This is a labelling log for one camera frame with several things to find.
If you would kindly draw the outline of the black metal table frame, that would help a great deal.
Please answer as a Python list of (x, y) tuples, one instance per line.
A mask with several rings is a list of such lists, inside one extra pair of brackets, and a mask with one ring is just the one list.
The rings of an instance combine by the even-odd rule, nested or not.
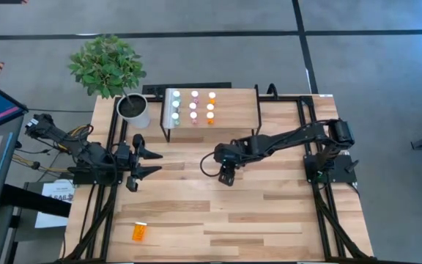
[[(323, 95), (264, 95), (262, 133), (294, 130), (331, 119), (334, 99)], [(162, 169), (137, 192), (117, 189), (113, 218), (97, 233), (94, 253), (109, 262), (233, 262), (322, 260), (338, 254), (338, 238), (317, 211), (303, 156), (316, 146), (276, 152), (237, 171), (233, 186), (220, 183), (212, 159), (215, 145), (246, 137), (248, 129), (174, 129), (166, 140), (161, 104), (148, 105), (151, 122), (141, 130)], [(133, 241), (136, 222), (147, 223)]]

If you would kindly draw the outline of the black beam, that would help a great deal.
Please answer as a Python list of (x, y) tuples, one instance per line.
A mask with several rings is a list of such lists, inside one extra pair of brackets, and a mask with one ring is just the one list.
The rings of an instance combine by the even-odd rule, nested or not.
[(10, 205), (61, 217), (68, 217), (71, 209), (69, 202), (8, 184), (4, 184), (1, 190), (0, 205)]

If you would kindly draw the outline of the white plastic strip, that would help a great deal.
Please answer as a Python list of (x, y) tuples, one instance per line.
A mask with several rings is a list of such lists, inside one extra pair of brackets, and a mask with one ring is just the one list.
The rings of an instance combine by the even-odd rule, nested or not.
[(164, 110), (163, 110), (163, 126), (164, 128), (167, 128), (167, 129), (175, 128), (171, 119), (171, 115), (175, 112), (172, 106), (172, 102), (174, 101), (172, 93), (175, 90), (178, 90), (178, 89), (168, 88), (166, 89), (166, 93), (165, 93), (165, 102), (164, 102)]

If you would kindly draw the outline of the green artificial tree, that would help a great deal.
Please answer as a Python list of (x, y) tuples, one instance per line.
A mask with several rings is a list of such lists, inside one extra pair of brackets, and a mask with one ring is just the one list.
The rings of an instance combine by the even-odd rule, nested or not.
[(87, 95), (99, 94), (103, 99), (125, 96), (147, 76), (141, 55), (116, 35), (85, 42), (70, 55), (68, 69)]

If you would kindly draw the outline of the white printed paper sheet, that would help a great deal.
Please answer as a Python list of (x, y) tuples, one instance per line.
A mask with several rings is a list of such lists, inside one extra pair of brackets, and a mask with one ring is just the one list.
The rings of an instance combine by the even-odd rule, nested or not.
[[(73, 201), (74, 193), (75, 188), (70, 180), (57, 180), (53, 183), (44, 183), (42, 187), (43, 196), (70, 204)], [(67, 217), (38, 212), (34, 227), (36, 229), (65, 227), (67, 223)]]

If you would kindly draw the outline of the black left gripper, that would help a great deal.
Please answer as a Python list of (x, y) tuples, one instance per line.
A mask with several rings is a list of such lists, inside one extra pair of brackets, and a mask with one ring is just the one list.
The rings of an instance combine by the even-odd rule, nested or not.
[[(163, 158), (161, 154), (151, 152), (145, 147), (144, 137), (137, 133), (133, 136), (133, 147), (135, 155), (143, 159), (160, 159)], [(135, 164), (135, 158), (130, 150), (130, 145), (125, 142), (120, 142), (114, 153), (116, 168), (121, 171), (131, 171)], [(130, 172), (127, 177), (126, 187), (130, 192), (137, 192), (138, 181), (143, 180), (148, 175), (161, 170), (161, 166), (137, 166)]]

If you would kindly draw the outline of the large orange medicine bottle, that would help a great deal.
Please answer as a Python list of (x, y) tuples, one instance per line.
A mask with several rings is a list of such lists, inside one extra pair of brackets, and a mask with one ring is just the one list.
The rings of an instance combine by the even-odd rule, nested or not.
[(147, 230), (147, 223), (136, 222), (134, 224), (132, 240), (133, 241), (143, 241), (146, 230)]

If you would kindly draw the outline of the wooden shelf black legs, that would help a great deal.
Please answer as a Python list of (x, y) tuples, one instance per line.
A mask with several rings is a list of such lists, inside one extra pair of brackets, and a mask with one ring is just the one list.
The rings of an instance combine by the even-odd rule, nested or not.
[[(171, 138), (171, 131), (174, 129), (248, 129), (253, 133), (258, 133), (261, 126), (261, 110), (259, 105), (259, 88), (176, 88), (181, 94), (181, 104), (179, 108), (180, 124), (172, 129), (163, 126), (163, 110), (165, 93), (160, 113), (160, 127), (166, 140)], [(193, 102), (191, 92), (199, 92), (199, 102), (196, 104), (197, 124), (191, 122), (189, 104)], [(207, 123), (207, 104), (209, 103), (209, 93), (214, 92), (215, 108), (212, 111), (215, 115), (214, 124)]]

